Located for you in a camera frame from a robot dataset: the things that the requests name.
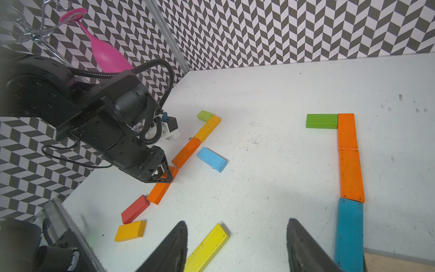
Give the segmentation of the yellow-orange block bottom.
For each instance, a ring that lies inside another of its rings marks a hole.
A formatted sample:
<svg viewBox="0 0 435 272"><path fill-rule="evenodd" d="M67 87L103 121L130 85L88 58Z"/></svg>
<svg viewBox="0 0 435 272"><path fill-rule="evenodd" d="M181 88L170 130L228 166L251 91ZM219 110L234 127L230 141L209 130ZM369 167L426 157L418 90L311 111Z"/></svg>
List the yellow-orange block bottom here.
<svg viewBox="0 0 435 272"><path fill-rule="evenodd" d="M138 222L132 222L129 224L121 225L117 230L114 241L123 242L123 241L142 238L145 233L145 228L146 228L146 221L138 221Z"/></svg>

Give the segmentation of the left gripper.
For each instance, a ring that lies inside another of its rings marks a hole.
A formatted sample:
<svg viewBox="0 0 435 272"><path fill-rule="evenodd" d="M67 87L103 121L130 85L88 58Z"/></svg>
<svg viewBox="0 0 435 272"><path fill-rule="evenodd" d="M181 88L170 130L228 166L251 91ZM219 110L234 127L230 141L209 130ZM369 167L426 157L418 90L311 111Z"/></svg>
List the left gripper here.
<svg viewBox="0 0 435 272"><path fill-rule="evenodd" d="M147 147L137 137L123 136L103 151L105 159L143 183L169 183L169 164L163 149Z"/></svg>

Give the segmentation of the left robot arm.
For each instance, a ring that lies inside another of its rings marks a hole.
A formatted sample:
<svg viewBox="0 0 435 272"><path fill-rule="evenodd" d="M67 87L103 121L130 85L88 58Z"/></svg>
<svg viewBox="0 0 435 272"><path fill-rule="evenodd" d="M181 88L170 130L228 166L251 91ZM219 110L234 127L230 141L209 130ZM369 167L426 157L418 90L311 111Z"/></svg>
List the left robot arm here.
<svg viewBox="0 0 435 272"><path fill-rule="evenodd" d="M37 117L56 130L55 139L74 139L100 152L109 166L143 183L173 180L164 151L162 100L147 91L138 74L171 65L148 61L120 73L67 67L51 58L1 49L1 116Z"/></svg>

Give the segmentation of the tan wooden block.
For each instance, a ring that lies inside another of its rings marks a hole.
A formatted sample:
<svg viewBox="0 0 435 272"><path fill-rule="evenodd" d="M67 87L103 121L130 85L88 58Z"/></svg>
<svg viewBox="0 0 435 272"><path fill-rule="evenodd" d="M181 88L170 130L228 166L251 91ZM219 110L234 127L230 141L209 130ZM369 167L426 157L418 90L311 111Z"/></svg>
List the tan wooden block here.
<svg viewBox="0 0 435 272"><path fill-rule="evenodd" d="M434 266L364 253L367 272L433 272Z"/></svg>

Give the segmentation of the yellow block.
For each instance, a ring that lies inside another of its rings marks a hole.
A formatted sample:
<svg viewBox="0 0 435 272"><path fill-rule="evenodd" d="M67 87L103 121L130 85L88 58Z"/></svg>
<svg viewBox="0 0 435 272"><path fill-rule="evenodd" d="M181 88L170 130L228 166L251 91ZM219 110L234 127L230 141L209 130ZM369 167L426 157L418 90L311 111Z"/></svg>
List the yellow block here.
<svg viewBox="0 0 435 272"><path fill-rule="evenodd" d="M184 272L203 272L229 238L224 228L217 224L187 258Z"/></svg>

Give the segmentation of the yellow-orange block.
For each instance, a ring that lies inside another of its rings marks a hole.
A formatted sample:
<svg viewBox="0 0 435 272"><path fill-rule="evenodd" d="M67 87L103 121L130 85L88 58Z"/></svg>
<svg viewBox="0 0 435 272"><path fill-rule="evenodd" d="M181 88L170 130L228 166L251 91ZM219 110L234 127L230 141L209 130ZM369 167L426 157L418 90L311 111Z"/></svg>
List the yellow-orange block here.
<svg viewBox="0 0 435 272"><path fill-rule="evenodd" d="M129 224L121 225L117 230L114 241L123 242L123 241L142 238L145 233L145 228L146 228L146 221L138 221L138 222L132 222Z"/></svg>
<svg viewBox="0 0 435 272"><path fill-rule="evenodd" d="M194 137L203 143L213 132L213 130L220 124L221 120L222 119L218 116L212 116Z"/></svg>

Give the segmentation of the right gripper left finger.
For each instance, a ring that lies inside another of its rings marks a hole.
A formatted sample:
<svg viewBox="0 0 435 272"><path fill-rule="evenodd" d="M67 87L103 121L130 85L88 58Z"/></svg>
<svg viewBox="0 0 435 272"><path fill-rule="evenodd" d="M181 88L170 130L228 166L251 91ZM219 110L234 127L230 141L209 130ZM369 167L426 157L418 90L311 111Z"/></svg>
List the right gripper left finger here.
<svg viewBox="0 0 435 272"><path fill-rule="evenodd" d="M184 221L176 224L137 272L183 272L188 251L188 228Z"/></svg>

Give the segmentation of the teal block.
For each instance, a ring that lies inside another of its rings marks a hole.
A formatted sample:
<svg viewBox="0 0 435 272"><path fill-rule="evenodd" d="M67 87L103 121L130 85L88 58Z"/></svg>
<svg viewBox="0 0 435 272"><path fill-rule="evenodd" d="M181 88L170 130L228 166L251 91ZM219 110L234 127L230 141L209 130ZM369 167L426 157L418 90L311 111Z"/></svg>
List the teal block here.
<svg viewBox="0 0 435 272"><path fill-rule="evenodd" d="M363 216L362 203L339 199L334 261L344 272L364 270Z"/></svg>

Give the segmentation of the lime green block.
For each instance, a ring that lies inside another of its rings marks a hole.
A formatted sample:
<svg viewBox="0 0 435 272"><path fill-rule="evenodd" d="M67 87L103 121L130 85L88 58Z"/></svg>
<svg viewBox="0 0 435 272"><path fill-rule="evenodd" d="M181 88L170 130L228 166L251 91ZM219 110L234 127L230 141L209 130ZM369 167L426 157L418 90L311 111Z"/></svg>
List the lime green block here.
<svg viewBox="0 0 435 272"><path fill-rule="evenodd" d="M203 122L207 122L210 118L212 118L214 116L213 113L208 112L208 111L204 111L201 110L198 114L197 114L197 118Z"/></svg>

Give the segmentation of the sky blue block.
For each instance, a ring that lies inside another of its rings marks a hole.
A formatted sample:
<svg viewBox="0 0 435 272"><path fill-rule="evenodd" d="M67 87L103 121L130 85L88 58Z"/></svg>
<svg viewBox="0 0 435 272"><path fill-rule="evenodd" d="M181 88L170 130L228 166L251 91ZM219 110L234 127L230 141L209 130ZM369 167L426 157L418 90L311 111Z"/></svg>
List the sky blue block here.
<svg viewBox="0 0 435 272"><path fill-rule="evenodd" d="M206 147L197 153L197 157L218 172L222 172L228 164L226 159Z"/></svg>

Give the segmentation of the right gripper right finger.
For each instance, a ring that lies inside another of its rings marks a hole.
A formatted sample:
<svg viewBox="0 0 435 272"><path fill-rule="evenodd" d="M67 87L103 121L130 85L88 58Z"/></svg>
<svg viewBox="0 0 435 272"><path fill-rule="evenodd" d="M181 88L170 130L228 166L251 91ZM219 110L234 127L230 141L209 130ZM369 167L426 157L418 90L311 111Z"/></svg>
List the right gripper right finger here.
<svg viewBox="0 0 435 272"><path fill-rule="evenodd" d="M291 272L342 271L295 218L288 222L287 250Z"/></svg>

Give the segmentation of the orange block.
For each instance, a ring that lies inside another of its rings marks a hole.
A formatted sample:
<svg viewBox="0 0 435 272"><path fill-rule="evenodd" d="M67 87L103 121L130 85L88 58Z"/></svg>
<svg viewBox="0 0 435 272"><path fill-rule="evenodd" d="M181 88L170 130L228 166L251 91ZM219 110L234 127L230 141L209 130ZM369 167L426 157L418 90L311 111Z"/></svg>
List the orange block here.
<svg viewBox="0 0 435 272"><path fill-rule="evenodd" d="M173 180L175 179L179 169L176 167L169 167L171 174L173 176ZM164 173L161 178L165 179L168 175ZM151 193L147 197L147 200L155 205L158 205L163 196L165 195L166 191L169 189L170 183L157 183L154 188L152 189Z"/></svg>
<svg viewBox="0 0 435 272"><path fill-rule="evenodd" d="M341 197L365 202L364 183L358 150L339 150Z"/></svg>
<svg viewBox="0 0 435 272"><path fill-rule="evenodd" d="M338 114L338 149L358 150L355 115Z"/></svg>
<svg viewBox="0 0 435 272"><path fill-rule="evenodd" d="M172 160L174 166L180 169L200 145L201 141L193 137Z"/></svg>

